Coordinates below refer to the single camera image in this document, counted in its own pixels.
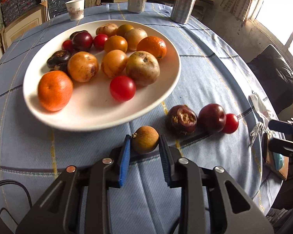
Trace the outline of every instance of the screw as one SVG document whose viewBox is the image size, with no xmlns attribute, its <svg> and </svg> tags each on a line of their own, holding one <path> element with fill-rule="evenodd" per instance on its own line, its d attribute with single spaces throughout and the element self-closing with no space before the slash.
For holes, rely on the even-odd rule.
<svg viewBox="0 0 293 234">
<path fill-rule="evenodd" d="M 186 158 L 180 158 L 180 159 L 178 159 L 178 162 L 181 164 L 187 164 L 189 162 L 189 160 Z"/>
<path fill-rule="evenodd" d="M 104 158 L 104 159 L 102 159 L 102 162 L 104 163 L 104 164 L 110 164 L 110 163 L 112 163 L 112 159 L 111 158 Z"/>
<path fill-rule="evenodd" d="M 70 166 L 66 167 L 66 171 L 68 173 L 73 173 L 75 170 L 76 170 L 76 167 L 73 166 L 73 165 L 70 165 Z"/>
<path fill-rule="evenodd" d="M 225 170 L 221 166 L 216 166 L 215 171 L 218 172 L 218 173 L 223 173 Z"/>
</svg>

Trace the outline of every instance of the tablecloth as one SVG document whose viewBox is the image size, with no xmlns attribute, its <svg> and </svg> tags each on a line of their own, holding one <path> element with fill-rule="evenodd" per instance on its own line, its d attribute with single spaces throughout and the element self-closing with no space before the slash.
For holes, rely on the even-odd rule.
<svg viewBox="0 0 293 234">
<path fill-rule="evenodd" d="M 146 3 L 141 14 L 128 12 L 126 3 L 106 4 L 85 9 L 80 21 L 71 22 L 68 14 L 52 18 L 15 40 L 0 60 L 0 180 L 21 182 L 35 202 L 65 167 L 90 166 L 120 146 L 126 134 L 150 125 L 197 165 L 223 166 L 266 214 L 282 181 L 263 166 L 260 138 L 250 147 L 250 132 L 261 119 L 249 95 L 255 91 L 270 108 L 271 104 L 254 74 L 226 42 L 193 17 L 186 25 L 171 21 L 170 12 L 171 7 L 161 4 Z M 57 34 L 105 19 L 139 22 L 170 39 L 181 59 L 176 88 L 149 113 L 114 128 L 73 133 L 44 125 L 29 112 L 23 98 L 22 83 L 31 59 Z M 238 115 L 235 133 L 175 138 L 165 129 L 165 114 L 171 107 L 187 104 L 199 113 L 209 103 Z M 114 234 L 168 233 L 180 213 L 180 189 L 170 189 L 164 182 L 158 151 L 148 157 L 133 156 L 125 186 L 111 189 L 110 197 Z M 0 187 L 2 207 L 17 222 L 29 211 L 24 191 L 15 185 Z M 6 212 L 1 217 L 15 230 L 16 224 Z"/>
</svg>

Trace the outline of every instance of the black pillow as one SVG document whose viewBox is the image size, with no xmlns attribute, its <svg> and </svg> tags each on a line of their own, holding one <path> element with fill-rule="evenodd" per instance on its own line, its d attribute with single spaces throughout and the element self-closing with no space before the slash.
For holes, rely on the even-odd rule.
<svg viewBox="0 0 293 234">
<path fill-rule="evenodd" d="M 273 45 L 247 63 L 279 114 L 293 103 L 293 71 Z"/>
</svg>

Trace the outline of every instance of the oval plate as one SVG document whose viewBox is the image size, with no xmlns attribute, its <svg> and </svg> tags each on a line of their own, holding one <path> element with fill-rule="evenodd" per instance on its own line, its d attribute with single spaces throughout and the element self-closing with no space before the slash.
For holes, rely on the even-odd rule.
<svg viewBox="0 0 293 234">
<path fill-rule="evenodd" d="M 58 112 L 48 112 L 40 105 L 37 96 L 38 83 L 49 71 L 46 61 L 57 50 L 62 49 L 64 40 L 75 31 L 87 30 L 92 36 L 96 29 L 104 24 L 114 23 L 118 26 L 130 24 L 135 28 L 144 29 L 148 36 L 163 39 L 167 46 L 166 56 L 159 61 L 160 76 L 157 81 L 146 87 L 137 87 L 135 96 L 124 103 L 116 102 L 110 92 L 110 78 L 101 70 L 87 83 L 73 81 L 74 90 L 69 103 Z M 94 54 L 99 64 L 104 51 L 97 51 L 94 47 L 90 53 Z M 91 131 L 106 129 L 136 119 L 151 111 L 173 91 L 180 77 L 180 57 L 173 45 L 160 32 L 143 24 L 125 20 L 101 20 L 73 27 L 46 43 L 31 60 L 24 77 L 23 93 L 27 107 L 32 114 L 45 124 L 69 131 Z"/>
</svg>

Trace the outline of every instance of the red tomato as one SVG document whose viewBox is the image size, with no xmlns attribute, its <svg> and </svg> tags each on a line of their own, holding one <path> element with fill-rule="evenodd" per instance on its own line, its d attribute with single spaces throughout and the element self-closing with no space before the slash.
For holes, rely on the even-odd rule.
<svg viewBox="0 0 293 234">
<path fill-rule="evenodd" d="M 93 45 L 96 49 L 103 50 L 104 44 L 107 41 L 108 36 L 105 34 L 98 34 L 93 39 Z"/>
<path fill-rule="evenodd" d="M 135 82 L 128 76 L 117 76 L 110 83 L 110 93 L 116 101 L 128 101 L 133 98 L 135 92 Z"/>
<path fill-rule="evenodd" d="M 62 44 L 62 49 L 68 50 L 72 53 L 74 51 L 74 48 L 71 40 L 65 40 Z"/>
<path fill-rule="evenodd" d="M 233 113 L 226 114 L 226 124 L 222 132 L 226 134 L 232 134 L 238 129 L 239 120 Z"/>
</svg>

